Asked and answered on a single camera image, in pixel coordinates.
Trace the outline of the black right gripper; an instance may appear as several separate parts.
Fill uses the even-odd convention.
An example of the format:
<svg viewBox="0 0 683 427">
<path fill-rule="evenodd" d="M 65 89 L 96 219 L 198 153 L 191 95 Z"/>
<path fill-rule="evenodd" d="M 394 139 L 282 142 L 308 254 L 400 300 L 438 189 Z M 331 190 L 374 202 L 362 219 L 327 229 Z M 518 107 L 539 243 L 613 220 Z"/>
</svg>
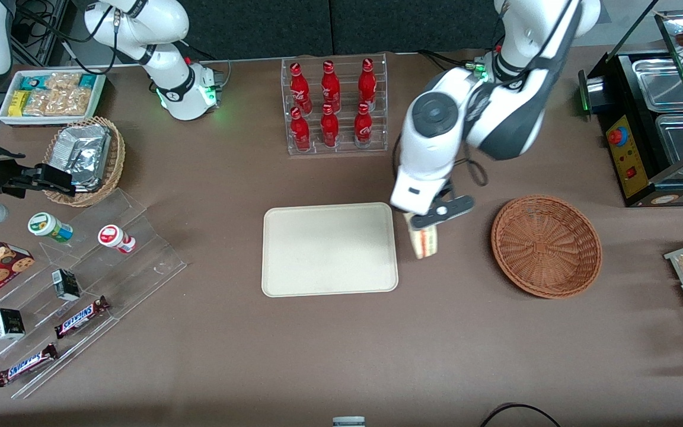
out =
<svg viewBox="0 0 683 427">
<path fill-rule="evenodd" d="M 47 163 L 24 167 L 16 162 L 17 159 L 24 157 L 21 154 L 0 154 L 0 193 L 4 192 L 3 187 L 18 187 L 19 184 L 29 186 L 32 182 L 36 191 L 55 192 L 74 197 L 76 188 L 72 183 L 70 173 Z"/>
</svg>

